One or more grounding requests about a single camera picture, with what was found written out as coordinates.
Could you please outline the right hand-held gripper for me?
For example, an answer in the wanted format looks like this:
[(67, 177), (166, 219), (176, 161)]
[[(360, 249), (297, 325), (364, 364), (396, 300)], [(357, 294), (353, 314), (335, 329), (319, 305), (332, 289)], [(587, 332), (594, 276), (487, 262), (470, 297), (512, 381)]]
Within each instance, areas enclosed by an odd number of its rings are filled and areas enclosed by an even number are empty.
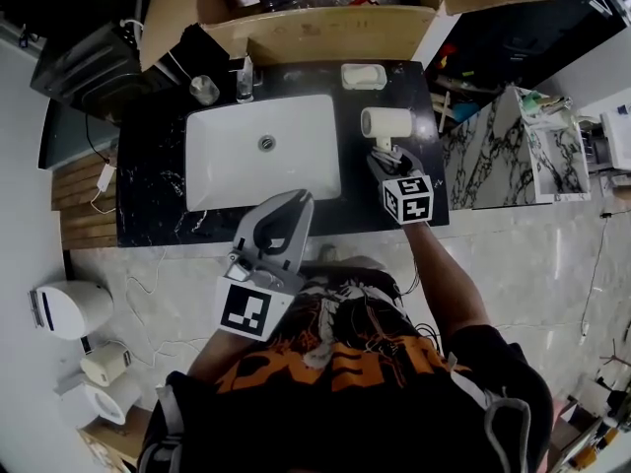
[(377, 180), (383, 207), (400, 226), (433, 219), (431, 178), (415, 155), (400, 147), (395, 147), (393, 154), (374, 147), (367, 163)]

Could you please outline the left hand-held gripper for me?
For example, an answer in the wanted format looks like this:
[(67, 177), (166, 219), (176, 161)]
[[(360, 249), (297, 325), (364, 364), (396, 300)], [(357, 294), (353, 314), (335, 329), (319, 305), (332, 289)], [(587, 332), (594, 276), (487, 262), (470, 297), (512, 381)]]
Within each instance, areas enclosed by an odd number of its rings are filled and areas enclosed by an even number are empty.
[(313, 196), (296, 189), (243, 216), (228, 270), (216, 284), (215, 319), (221, 330), (257, 341), (270, 337), (304, 286), (300, 268), (314, 211)]

